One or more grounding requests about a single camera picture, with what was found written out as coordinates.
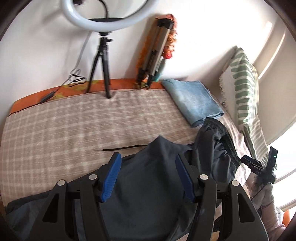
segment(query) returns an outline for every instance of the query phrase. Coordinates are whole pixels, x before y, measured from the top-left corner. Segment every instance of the silver screw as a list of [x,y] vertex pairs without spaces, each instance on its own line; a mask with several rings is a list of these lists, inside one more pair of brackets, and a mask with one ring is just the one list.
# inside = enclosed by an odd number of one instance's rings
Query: silver screw
[[57,182],[57,185],[58,186],[63,186],[63,185],[65,185],[65,180],[59,180],[58,182]]
[[201,180],[207,180],[209,177],[206,174],[201,174],[200,179]]
[[89,179],[90,179],[90,180],[96,180],[97,177],[98,177],[98,176],[97,176],[96,174],[91,174],[91,175],[89,175]]
[[238,186],[239,185],[239,182],[237,181],[237,180],[233,180],[232,182],[231,182],[231,184],[233,185],[233,186]]

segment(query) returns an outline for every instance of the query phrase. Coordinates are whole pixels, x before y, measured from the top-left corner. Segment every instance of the hand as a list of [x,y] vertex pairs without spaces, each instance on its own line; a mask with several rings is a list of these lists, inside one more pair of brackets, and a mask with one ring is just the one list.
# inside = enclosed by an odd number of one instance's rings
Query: hand
[[253,198],[252,202],[257,210],[261,206],[267,207],[274,200],[272,195],[272,184],[262,184],[259,182],[258,176],[256,176],[252,182],[250,197]]

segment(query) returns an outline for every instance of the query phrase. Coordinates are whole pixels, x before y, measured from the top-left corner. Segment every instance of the ring light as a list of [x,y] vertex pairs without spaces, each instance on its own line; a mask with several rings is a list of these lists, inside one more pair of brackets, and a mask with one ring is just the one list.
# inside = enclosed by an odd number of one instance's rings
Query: ring light
[[73,0],[61,0],[61,8],[66,18],[74,25],[94,32],[111,32],[127,28],[144,18],[156,6],[159,0],[147,0],[136,12],[126,18],[111,22],[95,22],[82,17],[74,8]]

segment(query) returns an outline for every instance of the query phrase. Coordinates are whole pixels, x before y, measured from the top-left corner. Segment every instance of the orange bed sheet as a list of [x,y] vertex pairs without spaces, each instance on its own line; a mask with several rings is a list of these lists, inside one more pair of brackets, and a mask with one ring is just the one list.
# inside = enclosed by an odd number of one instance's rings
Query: orange bed sheet
[[[111,82],[110,90],[123,90],[123,89],[135,89],[136,88],[135,79],[112,79],[112,80],[110,80],[110,82]],[[76,85],[76,86],[72,86],[72,87],[70,87],[69,85],[63,85],[55,93],[54,97],[51,98],[50,100],[84,94],[86,91],[87,85],[88,85],[88,81],[85,82],[84,84]],[[50,92],[56,90],[57,88],[58,87],[54,87],[51,89],[43,90],[43,91],[28,95],[24,98],[17,100],[13,104],[13,106],[10,110],[10,114],[14,113],[14,112],[18,112],[20,110],[23,110],[23,109],[29,107],[29,106],[39,103],[40,100],[44,96],[46,96]],[[160,83],[153,82],[150,89],[164,89],[164,87]],[[104,91],[104,90],[105,90],[104,80],[93,80],[90,93]]]

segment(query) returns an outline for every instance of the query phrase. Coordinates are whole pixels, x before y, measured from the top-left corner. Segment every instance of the green striped pillow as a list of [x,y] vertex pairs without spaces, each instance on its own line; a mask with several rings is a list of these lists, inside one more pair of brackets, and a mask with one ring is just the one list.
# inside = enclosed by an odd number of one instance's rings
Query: green striped pillow
[[223,105],[244,135],[252,158],[265,165],[268,149],[258,118],[259,80],[255,67],[238,48],[220,77]]

